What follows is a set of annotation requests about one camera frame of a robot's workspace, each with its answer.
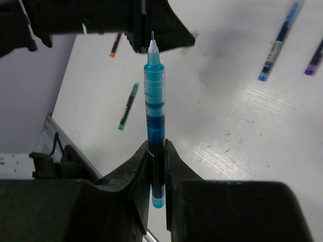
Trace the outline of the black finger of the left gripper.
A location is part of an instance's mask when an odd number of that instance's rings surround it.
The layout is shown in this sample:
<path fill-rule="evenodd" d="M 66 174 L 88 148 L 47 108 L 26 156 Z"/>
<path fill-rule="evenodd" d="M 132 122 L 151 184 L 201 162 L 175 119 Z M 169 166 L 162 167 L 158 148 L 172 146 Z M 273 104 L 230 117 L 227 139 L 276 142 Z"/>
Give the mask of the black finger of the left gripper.
<path fill-rule="evenodd" d="M 136 53 L 148 52 L 154 35 L 160 52 L 192 47 L 195 37 L 173 12 L 168 1 L 130 1 L 130 29 L 127 39 Z"/>

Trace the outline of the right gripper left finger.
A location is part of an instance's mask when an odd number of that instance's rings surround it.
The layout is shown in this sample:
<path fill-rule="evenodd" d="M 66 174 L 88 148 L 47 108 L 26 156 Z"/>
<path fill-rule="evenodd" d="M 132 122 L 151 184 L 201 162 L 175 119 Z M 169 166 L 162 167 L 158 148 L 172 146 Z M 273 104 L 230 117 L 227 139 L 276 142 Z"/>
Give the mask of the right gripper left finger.
<path fill-rule="evenodd" d="M 1 241 L 142 241 L 147 232 L 147 143 L 95 179 L 66 146 L 61 162 L 32 152 L 31 179 L 1 179 Z"/>

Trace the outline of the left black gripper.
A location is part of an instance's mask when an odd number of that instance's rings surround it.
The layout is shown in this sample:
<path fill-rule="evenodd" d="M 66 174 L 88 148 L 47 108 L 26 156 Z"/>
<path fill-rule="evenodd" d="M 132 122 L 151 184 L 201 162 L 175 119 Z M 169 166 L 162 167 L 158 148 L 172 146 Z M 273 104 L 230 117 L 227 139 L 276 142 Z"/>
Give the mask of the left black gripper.
<path fill-rule="evenodd" d="M 1 1 L 1 56 L 37 51 L 35 37 L 51 48 L 54 35 L 132 31 L 140 12 L 140 1 Z"/>

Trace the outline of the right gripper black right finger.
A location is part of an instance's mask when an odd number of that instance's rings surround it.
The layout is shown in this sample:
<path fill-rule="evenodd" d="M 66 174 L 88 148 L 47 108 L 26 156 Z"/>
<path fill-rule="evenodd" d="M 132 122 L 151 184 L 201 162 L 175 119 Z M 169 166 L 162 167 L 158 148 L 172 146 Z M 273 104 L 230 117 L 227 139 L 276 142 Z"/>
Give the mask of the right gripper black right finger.
<path fill-rule="evenodd" d="M 165 181 L 172 241 L 312 241 L 295 194 L 282 182 L 202 179 L 171 141 Z"/>

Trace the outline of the light blue pen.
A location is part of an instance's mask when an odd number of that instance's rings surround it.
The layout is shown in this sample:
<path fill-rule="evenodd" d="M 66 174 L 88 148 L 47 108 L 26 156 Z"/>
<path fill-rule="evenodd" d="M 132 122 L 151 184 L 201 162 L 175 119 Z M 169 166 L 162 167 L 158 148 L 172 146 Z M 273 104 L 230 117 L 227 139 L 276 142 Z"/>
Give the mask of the light blue pen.
<path fill-rule="evenodd" d="M 144 66 L 144 94 L 149 159 L 152 162 L 152 204 L 162 208 L 165 204 L 165 67 L 160 61 L 160 52 L 151 33 Z"/>

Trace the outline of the dark blue pen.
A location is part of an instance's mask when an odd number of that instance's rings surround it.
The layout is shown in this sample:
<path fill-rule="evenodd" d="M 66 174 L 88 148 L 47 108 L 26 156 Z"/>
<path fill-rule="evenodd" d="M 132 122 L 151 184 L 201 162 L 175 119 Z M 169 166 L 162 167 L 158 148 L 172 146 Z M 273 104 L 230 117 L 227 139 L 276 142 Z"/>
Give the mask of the dark blue pen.
<path fill-rule="evenodd" d="M 281 48 L 283 46 L 283 43 L 289 33 L 289 30 L 294 23 L 297 14 L 299 13 L 301 7 L 303 6 L 304 1 L 293 1 L 290 9 L 288 10 L 288 13 L 286 15 L 286 18 L 281 26 L 281 29 L 272 45 L 272 48 L 267 56 L 267 59 L 263 65 L 263 68 L 259 74 L 258 80 L 265 82 L 269 74 L 275 64 L 275 61 L 277 60 Z"/>

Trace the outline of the purple pen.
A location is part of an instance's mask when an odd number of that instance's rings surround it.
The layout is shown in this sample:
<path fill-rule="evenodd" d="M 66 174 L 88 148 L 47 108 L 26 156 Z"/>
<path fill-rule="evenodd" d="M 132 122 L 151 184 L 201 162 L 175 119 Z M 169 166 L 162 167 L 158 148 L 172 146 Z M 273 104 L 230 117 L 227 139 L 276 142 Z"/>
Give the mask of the purple pen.
<path fill-rule="evenodd" d="M 320 61 L 322 59 L 322 46 L 323 46 L 323 41 L 320 42 L 311 61 L 309 62 L 307 68 L 305 69 L 304 73 L 306 75 L 313 76 L 315 74 L 317 67 L 319 66 Z"/>

